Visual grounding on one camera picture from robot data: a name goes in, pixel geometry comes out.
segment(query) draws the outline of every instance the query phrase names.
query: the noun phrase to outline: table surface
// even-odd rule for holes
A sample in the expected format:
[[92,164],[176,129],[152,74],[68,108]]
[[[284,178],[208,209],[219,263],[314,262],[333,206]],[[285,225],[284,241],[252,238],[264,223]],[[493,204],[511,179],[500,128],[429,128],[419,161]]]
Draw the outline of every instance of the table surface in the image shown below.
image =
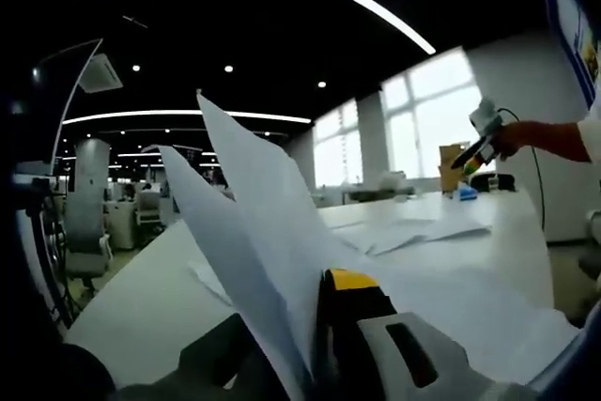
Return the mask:
[[[533,305],[553,307],[547,246],[524,190],[483,194],[468,202],[428,193],[404,203],[387,200],[319,212],[329,227],[470,215],[491,225],[491,234],[418,243],[378,258],[441,273],[459,268],[494,272]],[[207,264],[187,225],[178,221],[87,305],[67,342],[98,357],[117,387],[154,382],[173,371],[185,346],[233,313],[198,282],[191,262]]]

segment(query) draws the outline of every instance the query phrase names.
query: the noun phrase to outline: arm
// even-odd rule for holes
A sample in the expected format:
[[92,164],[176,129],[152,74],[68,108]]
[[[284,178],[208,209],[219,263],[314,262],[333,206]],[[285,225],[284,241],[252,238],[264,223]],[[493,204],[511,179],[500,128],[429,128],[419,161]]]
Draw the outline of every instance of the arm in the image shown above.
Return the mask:
[[578,123],[545,124],[535,121],[518,121],[503,127],[493,140],[501,159],[511,157],[524,146],[546,150],[573,162],[590,162]]

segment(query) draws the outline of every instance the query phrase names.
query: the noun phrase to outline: white wall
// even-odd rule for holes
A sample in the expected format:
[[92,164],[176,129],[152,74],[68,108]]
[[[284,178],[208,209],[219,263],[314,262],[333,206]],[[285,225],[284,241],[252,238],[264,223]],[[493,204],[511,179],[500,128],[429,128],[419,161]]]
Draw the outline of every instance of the white wall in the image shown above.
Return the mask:
[[309,191],[314,191],[316,189],[316,169],[313,156],[313,130],[297,136],[284,149],[297,163]]
[[[484,96],[508,107],[520,119],[544,122],[581,120],[586,103],[558,41],[545,33],[496,41],[468,52],[476,82]],[[584,215],[599,207],[599,185],[588,163],[568,162],[537,151],[545,190],[548,241],[584,237]],[[520,150],[500,172],[516,176],[541,212],[532,152]]]
[[382,173],[389,170],[386,127],[380,94],[374,93],[357,101],[363,184],[368,189],[376,189]]

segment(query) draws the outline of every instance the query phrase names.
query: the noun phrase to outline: window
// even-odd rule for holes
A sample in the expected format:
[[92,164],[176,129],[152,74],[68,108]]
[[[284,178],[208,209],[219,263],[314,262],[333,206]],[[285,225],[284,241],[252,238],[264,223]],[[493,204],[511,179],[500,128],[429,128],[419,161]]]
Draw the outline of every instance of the window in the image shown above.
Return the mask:
[[[478,139],[469,115],[482,95],[461,49],[393,77],[382,88],[394,171],[408,178],[439,177],[439,146]],[[486,169],[494,169],[494,162]]]
[[351,100],[316,121],[316,186],[363,182],[357,102]]

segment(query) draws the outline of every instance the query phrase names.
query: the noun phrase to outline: black ceiling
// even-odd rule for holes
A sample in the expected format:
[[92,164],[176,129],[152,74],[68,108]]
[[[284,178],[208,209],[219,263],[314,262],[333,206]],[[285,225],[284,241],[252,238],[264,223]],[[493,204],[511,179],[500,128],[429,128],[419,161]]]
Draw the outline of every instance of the black ceiling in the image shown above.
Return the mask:
[[[375,1],[437,52],[546,23],[543,0]],[[124,87],[98,94],[78,88],[67,118],[196,109],[194,92],[202,88],[225,110],[315,119],[428,57],[350,0],[17,0],[14,6],[19,12],[12,21],[16,30],[10,46],[16,56],[7,80],[16,93],[42,57],[104,38],[100,51],[108,55]],[[132,65],[141,70],[132,71]],[[224,72],[225,65],[234,71]],[[319,81],[327,87],[318,88]],[[270,139],[276,142],[308,128],[268,120],[242,123],[273,132]],[[87,133],[102,136],[116,152],[151,143],[209,149],[205,132],[184,131],[203,127],[200,116],[151,116],[68,125],[63,135],[68,143]],[[65,150],[69,147],[61,147],[59,155]]]

